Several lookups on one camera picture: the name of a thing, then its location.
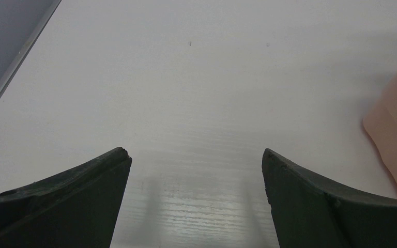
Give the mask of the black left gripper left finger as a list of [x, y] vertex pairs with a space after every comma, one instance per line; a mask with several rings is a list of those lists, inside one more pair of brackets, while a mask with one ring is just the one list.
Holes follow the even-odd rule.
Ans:
[[109, 247], [132, 158], [122, 147], [0, 194], [0, 247]]

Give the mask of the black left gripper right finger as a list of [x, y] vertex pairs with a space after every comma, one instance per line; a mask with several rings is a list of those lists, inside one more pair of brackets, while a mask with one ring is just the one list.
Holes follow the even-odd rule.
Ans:
[[338, 183], [271, 149], [262, 173], [280, 247], [397, 247], [397, 199]]

